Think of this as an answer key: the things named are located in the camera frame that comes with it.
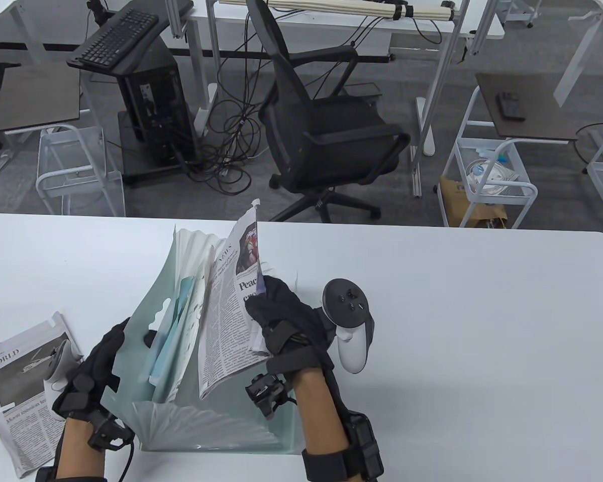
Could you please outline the person's left hand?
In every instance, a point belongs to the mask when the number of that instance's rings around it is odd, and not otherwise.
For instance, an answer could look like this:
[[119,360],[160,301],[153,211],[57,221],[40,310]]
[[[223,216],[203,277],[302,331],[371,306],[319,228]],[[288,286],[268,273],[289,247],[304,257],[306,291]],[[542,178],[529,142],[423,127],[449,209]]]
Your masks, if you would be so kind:
[[101,399],[105,388],[116,391],[120,383],[112,369],[128,321],[113,326],[84,359],[70,340],[54,352],[43,378],[47,406],[54,418],[89,421],[92,413],[104,410]]

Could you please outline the person's right hand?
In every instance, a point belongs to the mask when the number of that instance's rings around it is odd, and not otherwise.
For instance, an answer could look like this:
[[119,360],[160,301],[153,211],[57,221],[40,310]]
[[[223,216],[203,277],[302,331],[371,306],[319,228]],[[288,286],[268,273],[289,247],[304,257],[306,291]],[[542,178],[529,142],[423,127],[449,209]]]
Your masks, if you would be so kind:
[[332,371],[328,354],[331,338],[316,308],[300,301],[280,279],[264,275],[265,292],[247,298],[245,307],[261,328],[271,358],[266,363],[269,374],[289,381],[298,372],[319,368]]

